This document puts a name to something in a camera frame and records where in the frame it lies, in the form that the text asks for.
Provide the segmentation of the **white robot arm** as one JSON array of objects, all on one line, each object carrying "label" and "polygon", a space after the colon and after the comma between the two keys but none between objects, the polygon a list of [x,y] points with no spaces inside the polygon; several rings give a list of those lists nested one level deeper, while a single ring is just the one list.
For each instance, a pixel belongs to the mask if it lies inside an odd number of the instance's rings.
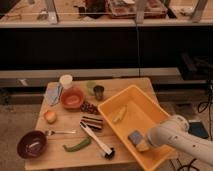
[{"label": "white robot arm", "polygon": [[185,152],[213,167],[213,141],[188,133],[189,123],[181,115],[173,115],[146,133],[152,147],[164,144]]}]

